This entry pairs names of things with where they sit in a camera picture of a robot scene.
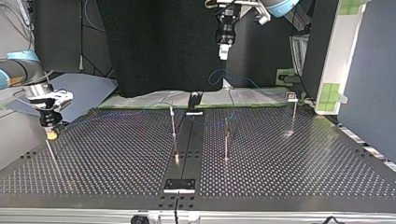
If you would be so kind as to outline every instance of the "black backdrop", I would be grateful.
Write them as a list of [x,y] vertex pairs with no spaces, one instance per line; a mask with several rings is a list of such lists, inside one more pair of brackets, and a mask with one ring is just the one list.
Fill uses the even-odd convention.
[[120,91],[217,91],[210,73],[222,68],[214,9],[197,0],[98,0]]

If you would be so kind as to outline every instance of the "cable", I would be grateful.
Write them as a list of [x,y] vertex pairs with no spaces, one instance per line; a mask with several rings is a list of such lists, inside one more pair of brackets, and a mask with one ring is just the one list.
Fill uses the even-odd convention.
[[30,27],[28,27],[24,21],[23,18],[21,17],[21,15],[9,4],[5,3],[5,2],[0,2],[1,6],[7,7],[12,13],[14,13],[14,15],[18,18],[18,20],[20,21],[21,25],[28,31],[30,31]]
[[[228,78],[234,78],[234,79],[244,79],[244,80],[248,80],[248,81],[250,81],[256,88],[258,88],[258,89],[260,90],[259,86],[257,86],[257,84],[256,84],[252,79],[250,79],[250,78],[248,78],[248,77],[232,77],[232,76],[228,76],[228,75],[221,75],[221,77],[219,77],[219,79],[218,79],[217,81],[212,82],[212,81],[211,81],[212,77],[213,77],[217,72],[219,72],[219,71],[223,71],[225,74],[227,74],[227,70],[225,70],[225,69],[218,69],[218,70],[214,71],[214,72],[209,76],[209,79],[208,79],[208,82],[209,82],[210,85],[212,85],[212,86],[217,85],[220,81],[222,81],[222,78],[223,78],[223,77],[228,77]],[[235,115],[235,101],[233,100],[233,96],[231,95],[231,90],[232,90],[232,89],[229,89],[229,90],[228,90],[228,95],[230,96],[230,100],[231,100],[232,105],[233,105],[233,106],[232,106],[233,111],[231,112],[230,116],[228,117],[228,120],[234,119],[234,115]],[[264,94],[267,94],[267,95],[283,95],[283,94],[268,94],[268,93],[266,93],[266,92],[263,92],[263,93],[264,93]],[[95,119],[86,119],[86,120],[83,120],[83,121],[78,122],[78,123],[75,123],[75,124],[69,124],[67,127],[70,128],[70,127],[73,127],[73,126],[76,126],[76,125],[79,125],[79,124],[88,123],[88,122],[91,122],[91,121],[95,121],[95,120],[99,120],[99,119],[106,118],[106,117],[111,117],[111,116],[134,116],[134,115],[138,115],[138,114],[140,114],[140,113],[142,113],[142,112],[144,112],[144,111],[146,111],[146,110],[151,109],[152,106],[158,105],[158,104],[170,105],[170,104],[167,103],[167,102],[160,101],[160,102],[154,103],[154,104],[152,104],[152,105],[148,105],[147,107],[143,108],[142,110],[139,110],[139,111],[134,112],[134,113],[120,113],[120,112],[109,113],[109,114],[105,114],[105,115],[100,116],[100,117],[95,118]],[[224,121],[219,121],[219,122],[199,122],[199,121],[196,121],[194,118],[192,118],[192,117],[190,117],[190,116],[187,116],[187,118],[190,119],[192,122],[197,123],[197,124],[201,124],[201,125],[221,125],[221,124],[224,124],[224,123],[225,123],[225,120],[224,120]]]
[[89,2],[89,0],[86,0],[86,1],[85,1],[85,7],[84,7],[84,13],[85,13],[85,18],[87,18],[87,22],[88,22],[93,28],[95,28],[96,30],[101,31],[101,32],[105,32],[105,30],[100,29],[99,27],[95,26],[95,25],[91,22],[90,17],[88,17],[88,12],[87,12],[87,5],[88,5],[88,2]]
[[[5,4],[5,3],[2,3],[2,2],[0,2],[0,6],[5,6],[5,7],[7,7],[8,9],[10,9],[11,12],[13,12],[13,13],[15,14],[15,16],[18,18],[18,20],[20,21],[20,23],[22,24],[22,26],[23,26],[24,28],[26,28],[25,23],[21,20],[21,18],[18,16],[17,12],[16,12],[12,7],[10,7],[9,5],[7,5],[7,4]],[[4,16],[6,17],[6,19],[9,21],[9,23],[14,27],[14,29],[15,29],[26,41],[29,41],[29,37],[28,37],[25,33],[23,33],[23,32],[15,25],[15,23],[11,20],[11,18],[7,15],[7,13],[6,13],[4,10],[0,10],[0,11],[3,13],[3,15],[4,15]]]
[[[295,15],[296,15],[296,8],[294,8],[294,10],[293,10],[293,19],[291,20],[291,38],[293,37]],[[294,56],[295,55],[295,52],[294,52],[294,41],[291,40],[290,44],[291,44],[291,58],[293,59],[293,62],[295,64],[296,68],[297,68],[297,61],[295,59],[296,57]],[[309,94],[308,89],[306,88],[306,86],[305,86],[305,84],[303,82],[303,78],[300,75],[300,72],[298,71],[298,69],[295,69],[295,71],[296,71],[297,77],[300,79],[300,82],[301,82],[301,85],[304,88],[304,91],[306,92],[306,95],[309,97],[309,100],[312,102],[313,105],[316,105],[315,101],[314,101],[314,98],[311,97],[311,95]]]
[[[213,77],[217,72],[220,72],[220,71],[224,72],[225,75],[222,75],[221,77],[219,77],[219,79],[218,79],[216,82],[211,82],[210,79],[212,79],[212,77]],[[223,69],[223,68],[220,68],[220,69],[214,71],[214,72],[209,76],[208,82],[209,82],[210,85],[214,86],[214,85],[217,85],[219,82],[221,82],[222,79],[223,79],[224,77],[227,77],[227,78],[229,78],[229,79],[243,79],[243,80],[247,80],[247,81],[249,81],[254,87],[256,87],[256,89],[257,89],[258,91],[261,91],[262,94],[267,95],[267,96],[284,95],[284,94],[269,94],[269,93],[263,91],[262,89],[260,89],[260,87],[259,87],[252,79],[250,79],[250,78],[248,78],[248,77],[233,77],[233,76],[229,76],[229,75],[228,75],[228,71],[227,71],[226,69]]]
[[[83,121],[78,122],[78,123],[69,124],[69,125],[66,126],[66,128],[74,127],[74,126],[77,126],[77,125],[80,125],[80,124],[89,123],[89,122],[92,122],[92,121],[95,121],[95,120],[99,120],[99,119],[103,119],[103,118],[111,117],[111,116],[134,116],[134,115],[138,115],[138,114],[143,113],[143,112],[145,112],[145,111],[147,111],[147,110],[152,110],[152,108],[151,108],[152,106],[154,106],[154,105],[160,105],[160,104],[170,105],[170,104],[167,103],[167,102],[160,101],[160,102],[154,103],[154,104],[152,104],[152,105],[148,105],[148,106],[146,106],[145,108],[143,108],[143,109],[141,109],[141,110],[139,110],[139,111],[137,111],[137,112],[134,112],[134,113],[113,112],[113,113],[109,113],[109,114],[102,115],[102,116],[100,116],[100,117],[98,117],[98,118],[95,118],[95,119],[86,119],[86,120],[83,120]],[[164,114],[162,111],[155,111],[155,112],[156,112],[156,113]]]
[[16,92],[12,93],[12,97],[14,97],[17,101],[23,103],[24,105],[29,105],[29,107],[30,107],[30,106],[31,106],[30,104],[24,102],[23,100],[21,100],[19,97],[16,96],[16,94],[17,94],[17,93],[20,93],[20,92],[24,92],[24,91],[23,91],[23,90],[21,90],[21,91],[16,91]]
[[101,77],[106,77],[105,74],[104,74],[101,70],[99,70],[99,69],[95,66],[95,64],[94,64],[93,62],[91,62],[91,60],[89,60],[84,54],[81,54],[81,56],[82,56],[85,60],[87,60],[88,63],[90,63],[90,64],[92,65],[92,67],[93,67],[93,75],[95,75],[95,71],[98,71],[98,72],[100,73]]
[[45,74],[43,77],[41,77],[41,78],[39,78],[39,79],[37,79],[37,80],[31,81],[31,82],[28,82],[28,83],[23,83],[23,86],[27,86],[27,85],[33,84],[33,83],[35,83],[35,82],[41,81],[41,80],[43,80],[44,78],[46,78],[46,79],[48,80],[49,76],[52,75],[52,74],[53,74],[53,70],[51,70],[50,72],[48,72],[47,74]]
[[110,69],[108,69],[108,72],[106,72],[106,77],[111,77],[111,75],[113,75],[113,73],[114,73],[114,69],[111,66]]
[[99,30],[99,29],[96,29],[95,27],[93,27],[93,26],[87,26],[87,25],[84,25],[84,24],[82,24],[82,27],[86,27],[86,28],[89,28],[89,29],[93,29],[93,30],[95,30],[95,31],[99,31],[99,32],[101,32],[101,33],[106,33],[105,31],[103,31],[103,30]]
[[334,220],[334,222],[337,224],[346,224],[345,222],[338,221],[335,217],[327,217],[322,224],[328,224],[331,220]]
[[30,32],[29,32],[29,47],[27,48],[28,50],[32,47],[32,37],[33,37],[33,29],[32,29],[32,18],[33,18],[33,13],[30,14]]
[[177,195],[177,199],[176,199],[176,206],[175,206],[175,223],[178,224],[178,215],[177,215],[177,204],[178,204],[178,195]]
[[233,4],[235,4],[237,0],[233,0],[230,4],[228,4],[226,7],[222,8],[220,11],[216,12],[215,16],[218,16],[221,14],[223,11],[227,10],[229,7],[231,7]]

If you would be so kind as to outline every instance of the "black cable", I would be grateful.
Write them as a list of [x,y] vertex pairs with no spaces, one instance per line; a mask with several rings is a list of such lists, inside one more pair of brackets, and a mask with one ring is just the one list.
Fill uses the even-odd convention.
[[337,224],[346,224],[345,222],[338,221],[335,217],[327,217],[322,224],[328,224],[331,220],[334,220],[334,222]]
[[93,67],[93,74],[95,75],[95,71],[98,71],[101,75],[101,77],[106,77],[105,74],[100,71],[93,62],[91,62],[91,60],[89,60],[84,54],[81,54],[82,58],[84,58],[85,60],[87,60],[88,63],[90,63]]
[[233,4],[235,4],[237,0],[233,0],[230,4],[228,4],[226,7],[222,8],[220,11],[216,12],[215,16],[218,16],[221,14],[223,11],[227,10],[229,7],[231,7]]
[[294,52],[294,41],[292,40],[293,31],[294,31],[294,18],[295,18],[295,15],[296,15],[296,8],[294,8],[294,10],[293,10],[293,19],[291,20],[291,35],[290,35],[290,36],[291,36],[291,41],[290,41],[290,44],[291,44],[291,54],[292,54],[291,57],[292,57],[293,62],[294,62],[294,64],[295,64],[295,66],[296,66],[296,75],[297,75],[297,77],[300,79],[301,85],[303,86],[304,91],[306,92],[306,95],[308,95],[309,100],[312,102],[312,104],[313,104],[313,105],[316,105],[314,99],[311,97],[311,94],[309,94],[309,91],[308,91],[308,89],[306,88],[306,86],[305,86],[305,84],[304,84],[304,82],[303,82],[303,78],[301,77],[300,72],[298,71],[298,68],[297,68],[297,61],[296,61],[295,52]]
[[177,195],[177,199],[176,199],[176,206],[175,206],[175,223],[178,224],[178,215],[177,215],[177,204],[178,204],[178,195]]

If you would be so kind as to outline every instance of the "metal plate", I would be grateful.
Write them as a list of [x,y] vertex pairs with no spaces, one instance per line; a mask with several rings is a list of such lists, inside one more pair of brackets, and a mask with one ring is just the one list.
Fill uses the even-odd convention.
[[[182,127],[181,118],[178,111],[176,124]],[[25,162],[17,162],[14,169],[3,171],[1,195],[41,197],[46,203],[64,197],[126,199],[125,207],[139,209],[160,200],[175,148],[168,111],[95,111],[70,127],[52,143],[56,161],[47,150],[38,150]],[[152,204],[155,207],[147,208],[158,208],[159,203]],[[107,206],[106,200],[102,201],[101,207]]]
[[396,213],[396,174],[300,108],[236,109],[225,161],[231,112],[177,112],[177,148],[168,111],[93,112],[53,143],[57,161],[40,147],[0,171],[0,207],[173,210],[162,187],[182,176],[197,188],[179,210]]
[[237,109],[226,161],[224,127],[211,124],[230,112],[205,111],[196,210],[396,212],[396,174],[322,116]]

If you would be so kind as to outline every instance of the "robot end effector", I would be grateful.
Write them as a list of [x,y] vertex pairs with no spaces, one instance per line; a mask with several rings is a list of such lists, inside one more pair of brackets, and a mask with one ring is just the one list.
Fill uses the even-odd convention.
[[40,124],[48,139],[57,138],[64,127],[60,111],[70,105],[73,93],[54,90],[33,51],[18,51],[0,61],[0,90],[22,86],[32,108],[40,113]]
[[220,59],[228,59],[229,49],[235,43],[236,32],[234,27],[241,17],[242,7],[256,8],[258,23],[264,25],[271,20],[270,13],[275,17],[283,17],[299,2],[300,0],[217,0],[216,19],[219,26],[216,31],[216,41],[219,44]]

